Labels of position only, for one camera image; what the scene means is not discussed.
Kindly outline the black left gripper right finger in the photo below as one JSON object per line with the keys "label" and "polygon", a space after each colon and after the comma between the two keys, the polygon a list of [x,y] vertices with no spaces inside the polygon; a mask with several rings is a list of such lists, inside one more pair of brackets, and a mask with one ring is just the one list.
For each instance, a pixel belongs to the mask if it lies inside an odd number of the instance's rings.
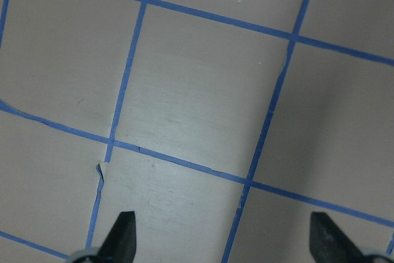
{"label": "black left gripper right finger", "polygon": [[312,212],[309,251],[315,262],[393,262],[393,257],[358,248],[325,212]]}

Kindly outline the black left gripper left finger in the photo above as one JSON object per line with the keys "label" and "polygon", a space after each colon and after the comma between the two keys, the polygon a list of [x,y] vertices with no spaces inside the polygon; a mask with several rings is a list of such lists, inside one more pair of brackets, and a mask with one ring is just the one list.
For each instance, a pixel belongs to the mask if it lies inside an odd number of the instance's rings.
{"label": "black left gripper left finger", "polygon": [[74,252],[69,262],[133,262],[136,255],[134,211],[121,212],[100,247]]}

